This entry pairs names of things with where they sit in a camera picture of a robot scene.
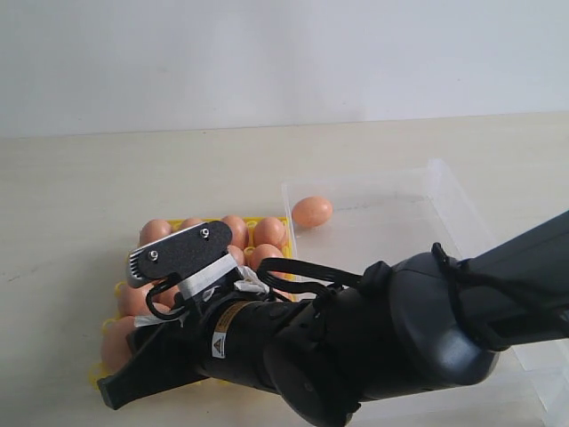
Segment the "clear plastic container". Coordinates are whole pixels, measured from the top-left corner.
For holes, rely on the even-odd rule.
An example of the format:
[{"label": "clear plastic container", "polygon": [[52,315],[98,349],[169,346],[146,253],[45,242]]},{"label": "clear plastic container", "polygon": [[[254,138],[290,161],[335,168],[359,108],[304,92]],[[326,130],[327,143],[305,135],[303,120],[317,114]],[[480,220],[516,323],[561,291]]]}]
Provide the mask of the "clear plastic container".
[{"label": "clear plastic container", "polygon": [[[456,258],[495,246],[450,168],[427,167],[283,185],[286,214],[301,199],[319,195],[334,206],[332,219],[315,229],[293,225],[293,254],[361,273],[383,260],[395,263],[440,242]],[[489,379],[475,386],[366,403],[352,425],[569,425],[569,343],[542,342],[505,351]]]}]

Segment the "yellow egg tray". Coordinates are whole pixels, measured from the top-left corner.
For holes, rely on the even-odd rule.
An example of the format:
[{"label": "yellow egg tray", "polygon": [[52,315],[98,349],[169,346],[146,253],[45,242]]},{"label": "yellow egg tray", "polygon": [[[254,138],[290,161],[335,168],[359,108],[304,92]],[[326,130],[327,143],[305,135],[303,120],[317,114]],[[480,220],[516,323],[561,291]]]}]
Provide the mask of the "yellow egg tray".
[{"label": "yellow egg tray", "polygon": [[[248,258],[253,249],[254,249],[254,228],[257,225],[257,223],[262,220],[264,217],[262,216],[248,216],[248,217],[243,217],[243,221],[245,221],[245,224],[247,224],[247,229],[249,230],[249,245],[245,248],[244,250],[244,254],[245,254],[245,258]],[[283,246],[283,249],[281,250],[281,252],[283,253],[283,257],[284,258],[292,258],[293,257],[293,244],[291,241],[291,231],[289,228],[289,222],[287,220],[287,218],[285,216],[280,216],[277,217],[281,222],[283,222],[284,224],[284,229],[286,230],[286,232],[288,233],[288,240],[285,246]],[[211,221],[220,221],[221,218],[204,218],[205,222],[211,222]],[[184,221],[184,220],[167,220],[170,225],[172,225],[172,229],[174,231],[178,230],[178,228],[180,227],[180,224]],[[292,279],[293,277],[291,275],[286,276],[285,278],[288,279]],[[126,282],[121,281],[118,282],[115,287],[114,287],[114,295],[115,297],[118,298],[119,294],[120,294],[120,287],[121,286],[126,286]],[[291,301],[296,301],[295,295],[292,294],[284,294],[287,298],[289,298]],[[107,318],[101,325],[101,334],[105,334],[107,332],[107,328],[108,326],[119,320],[120,319],[120,315],[118,314],[118,312],[116,313],[116,315],[113,318]],[[100,378],[104,378],[106,376],[109,376],[110,373],[107,372],[105,370],[105,367],[103,366],[102,363],[97,363],[95,365],[93,365],[91,367],[91,369],[89,370],[89,383],[91,383],[91,385],[95,388],[95,389],[99,389],[99,387],[97,386],[97,382],[99,381]]]}]

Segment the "robotic arm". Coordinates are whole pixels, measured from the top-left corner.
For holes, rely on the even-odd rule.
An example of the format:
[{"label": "robotic arm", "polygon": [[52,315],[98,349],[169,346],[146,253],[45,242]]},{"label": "robotic arm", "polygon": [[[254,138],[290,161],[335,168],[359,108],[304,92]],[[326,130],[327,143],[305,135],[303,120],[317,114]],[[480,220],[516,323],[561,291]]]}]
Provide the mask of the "robotic arm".
[{"label": "robotic arm", "polygon": [[[479,383],[509,346],[569,336],[569,211],[460,262],[439,244],[361,276],[267,259],[257,272],[267,292],[236,286],[230,239],[210,222],[131,254],[131,286],[164,280],[147,299],[162,323],[138,327],[132,360],[99,381],[109,407],[214,377],[277,393],[316,426],[343,426],[363,402]],[[172,311],[154,310],[152,296],[175,285]],[[275,290],[316,297],[277,301]]]}]

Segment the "white table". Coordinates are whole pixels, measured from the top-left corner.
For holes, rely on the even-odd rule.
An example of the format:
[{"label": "white table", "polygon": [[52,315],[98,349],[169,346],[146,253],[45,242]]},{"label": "white table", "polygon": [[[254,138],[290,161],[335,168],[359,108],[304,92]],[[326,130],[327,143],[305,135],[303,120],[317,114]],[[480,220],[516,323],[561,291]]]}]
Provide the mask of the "white table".
[{"label": "white table", "polygon": [[[499,240],[567,209],[569,113],[0,141],[2,424],[305,425],[276,396],[214,381],[104,407],[86,372],[124,256],[152,217],[282,214],[287,178],[432,157]],[[397,425],[481,425],[483,412]],[[537,425],[523,408],[495,416]]]}]

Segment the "yellow warning sticker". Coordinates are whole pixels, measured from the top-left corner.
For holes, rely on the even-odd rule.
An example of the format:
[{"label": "yellow warning sticker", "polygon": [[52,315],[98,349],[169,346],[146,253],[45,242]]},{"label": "yellow warning sticker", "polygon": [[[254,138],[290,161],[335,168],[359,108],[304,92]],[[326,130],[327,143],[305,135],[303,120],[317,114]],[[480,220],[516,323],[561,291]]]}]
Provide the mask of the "yellow warning sticker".
[{"label": "yellow warning sticker", "polygon": [[212,356],[217,359],[224,359],[225,358],[225,339],[227,336],[227,332],[229,330],[229,325],[231,325],[231,321],[237,315],[241,309],[249,304],[252,301],[240,301],[236,302],[235,304],[229,306],[227,310],[223,312],[220,318],[217,321],[217,325],[215,325],[215,329],[213,330],[212,336]]}]

